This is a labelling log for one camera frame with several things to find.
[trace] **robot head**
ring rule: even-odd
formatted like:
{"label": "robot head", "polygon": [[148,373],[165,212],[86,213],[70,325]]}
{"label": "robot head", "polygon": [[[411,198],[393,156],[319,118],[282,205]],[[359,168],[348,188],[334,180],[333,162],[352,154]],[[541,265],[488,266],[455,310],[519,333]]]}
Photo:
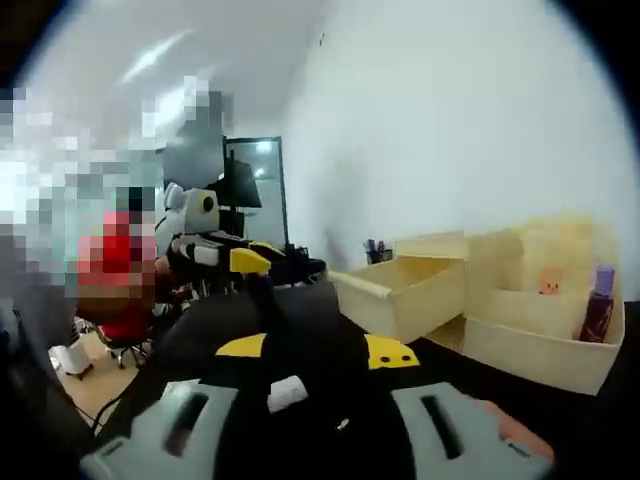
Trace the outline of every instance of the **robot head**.
{"label": "robot head", "polygon": [[207,233],[219,229],[220,213],[216,193],[200,188],[184,189],[175,183],[165,192],[164,206],[172,233]]}

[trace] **white wall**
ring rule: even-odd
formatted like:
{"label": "white wall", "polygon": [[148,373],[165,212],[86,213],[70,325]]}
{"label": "white wall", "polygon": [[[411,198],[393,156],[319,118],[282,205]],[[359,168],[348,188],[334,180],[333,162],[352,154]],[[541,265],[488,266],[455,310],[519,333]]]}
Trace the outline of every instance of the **white wall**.
{"label": "white wall", "polygon": [[334,268],[364,239],[568,208],[621,240],[640,297],[640,185],[607,73],[542,0],[350,0],[298,72],[283,133],[289,229]]}

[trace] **person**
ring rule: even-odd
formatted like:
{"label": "person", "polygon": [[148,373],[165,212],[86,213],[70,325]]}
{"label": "person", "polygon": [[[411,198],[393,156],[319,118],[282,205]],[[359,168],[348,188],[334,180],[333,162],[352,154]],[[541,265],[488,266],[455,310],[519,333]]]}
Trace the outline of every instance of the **person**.
{"label": "person", "polygon": [[102,235],[78,242],[76,315],[113,339],[143,337],[156,297],[178,286],[167,256],[156,258],[144,215],[140,202],[129,201],[127,211],[105,213]]}

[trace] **computer monitor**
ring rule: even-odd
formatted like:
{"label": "computer monitor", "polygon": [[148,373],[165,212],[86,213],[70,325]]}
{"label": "computer monitor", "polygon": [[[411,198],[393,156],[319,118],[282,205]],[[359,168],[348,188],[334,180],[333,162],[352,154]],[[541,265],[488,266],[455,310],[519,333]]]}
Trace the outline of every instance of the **computer monitor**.
{"label": "computer monitor", "polygon": [[251,165],[227,159],[224,177],[207,185],[218,197],[218,205],[227,207],[261,208],[260,194]]}

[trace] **purple bottle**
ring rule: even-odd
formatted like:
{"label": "purple bottle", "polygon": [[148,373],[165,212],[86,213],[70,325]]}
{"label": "purple bottle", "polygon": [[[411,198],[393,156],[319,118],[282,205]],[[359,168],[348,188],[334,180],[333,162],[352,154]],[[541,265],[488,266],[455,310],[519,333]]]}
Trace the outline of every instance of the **purple bottle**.
{"label": "purple bottle", "polygon": [[607,335],[611,312],[613,311],[613,275],[611,267],[598,267],[596,270],[596,286],[589,296],[587,314],[584,317],[581,342],[604,342]]}

